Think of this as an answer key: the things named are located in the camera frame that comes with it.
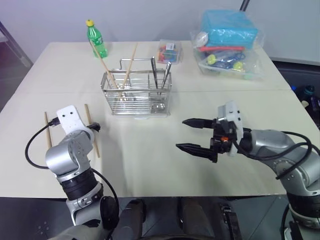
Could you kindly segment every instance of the chopstick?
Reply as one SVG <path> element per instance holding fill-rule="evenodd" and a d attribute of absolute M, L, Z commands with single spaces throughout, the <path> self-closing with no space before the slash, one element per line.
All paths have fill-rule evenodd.
<path fill-rule="evenodd" d="M 48 115 L 46 111 L 44 112 L 44 122 L 45 122 L 45 125 L 48 124 Z M 50 134 L 49 127 L 46 128 L 46 141 L 48 143 L 48 148 L 49 149 L 52 148 L 52 141 L 51 141 L 51 134 Z"/>
<path fill-rule="evenodd" d="M 134 50 L 133 50 L 133 53 L 132 53 L 132 57 L 131 57 L 131 60 L 130 60 L 130 63 L 129 63 L 129 67 L 126 70 L 126 73 L 125 73 L 125 77 L 124 77 L 123 84 L 122 84 L 122 88 L 123 89 L 125 88 L 127 80 L 128 80 L 128 76 L 129 76 L 129 73 L 130 73 L 130 70 L 131 70 L 131 65 L 132 65 L 132 62 L 134 61 L 134 57 L 135 57 L 135 54 L 136 54 L 137 46 L 138 46 L 138 43 L 135 44 L 135 47 L 134 47 Z"/>
<path fill-rule="evenodd" d="M 86 116 L 88 118 L 88 122 L 89 124 L 92 124 L 92 119 L 91 119 L 91 115 L 90 115 L 90 111 L 89 111 L 89 107 L 88 107 L 88 104 L 85 104 L 84 105 L 84 108 L 85 108 L 85 113 L 86 113 Z M 93 147 L 94 147 L 94 150 L 96 152 L 96 156 L 98 158 L 100 158 L 100 153 L 99 153 L 99 149 L 98 149 L 98 145 L 97 145 L 97 142 L 96 142 L 96 138 L 94 138 L 94 141 L 93 141 Z"/>
<path fill-rule="evenodd" d="M 103 65 L 106 73 L 108 74 L 109 78 L 111 79 L 112 84 L 113 84 L 113 85 L 115 86 L 115 88 L 117 89 L 118 86 L 117 86 L 117 84 L 116 84 L 116 82 L 115 82 L 114 76 L 110 73 L 109 69 L 107 68 L 107 65 L 106 65 L 105 62 L 102 60 L 102 58 L 101 58 L 100 54 L 98 53 L 98 50 L 96 49 L 96 46 L 94 45 L 94 43 L 93 43 L 91 40 L 90 40 L 89 42 L 90 42 L 90 45 L 91 45 L 91 47 L 93 48 L 95 54 L 96 54 L 96 55 L 98 56 L 98 58 L 100 59 L 100 61 L 101 61 L 102 65 Z"/>

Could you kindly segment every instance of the blue cloth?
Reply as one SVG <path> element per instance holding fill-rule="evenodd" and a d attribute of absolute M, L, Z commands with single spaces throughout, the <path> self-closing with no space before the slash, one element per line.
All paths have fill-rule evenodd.
<path fill-rule="evenodd" d="M 252 48 L 258 29 L 243 11 L 206 10 L 201 31 L 208 34 L 207 47 L 242 46 Z"/>

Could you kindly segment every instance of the wire basket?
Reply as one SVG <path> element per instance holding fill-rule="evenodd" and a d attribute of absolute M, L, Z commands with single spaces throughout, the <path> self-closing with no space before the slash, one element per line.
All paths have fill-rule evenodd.
<path fill-rule="evenodd" d="M 120 60 L 120 69 L 113 69 L 110 73 L 116 83 L 113 84 L 105 72 L 101 81 L 101 89 L 111 108 L 112 114 L 117 116 L 132 116 L 135 118 L 166 117 L 170 114 L 170 93 L 172 87 L 171 73 L 169 73 L 164 87 L 164 69 L 157 69 L 157 85 L 152 70 L 131 70 L 125 86 L 126 70 L 123 65 L 130 59 Z M 151 66 L 150 58 L 134 58 L 133 62 L 141 61 L 144 68 Z"/>

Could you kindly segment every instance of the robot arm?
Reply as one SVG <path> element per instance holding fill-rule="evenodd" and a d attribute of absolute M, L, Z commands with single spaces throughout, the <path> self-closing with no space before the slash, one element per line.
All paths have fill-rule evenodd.
<path fill-rule="evenodd" d="M 285 188 L 296 222 L 310 231 L 320 229 L 320 156 L 311 151 L 304 157 L 306 149 L 301 146 L 307 144 L 295 144 L 286 132 L 243 128 L 240 111 L 233 101 L 220 106 L 218 115 L 213 120 L 191 118 L 182 122 L 193 128 L 213 129 L 210 148 L 192 143 L 176 146 L 214 163 L 218 154 L 234 156 L 238 152 L 266 164 Z"/>
<path fill-rule="evenodd" d="M 104 196 L 103 185 L 96 180 L 87 157 L 93 149 L 94 133 L 83 124 L 74 106 L 57 111 L 57 115 L 66 137 L 47 151 L 45 160 L 67 196 L 75 226 L 54 239 L 103 240 L 116 227 L 119 209 L 114 198 Z"/>

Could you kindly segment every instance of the green plastic bottle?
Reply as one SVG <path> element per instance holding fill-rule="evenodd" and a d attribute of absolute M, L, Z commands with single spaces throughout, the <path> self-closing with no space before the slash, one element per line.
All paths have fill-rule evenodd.
<path fill-rule="evenodd" d="M 100 54 L 100 57 L 105 58 L 108 55 L 108 51 L 104 45 L 100 31 L 95 27 L 95 23 L 91 19 L 88 19 L 85 23 L 88 26 L 88 32 L 86 35 L 89 41 L 93 42 L 97 52 Z"/>

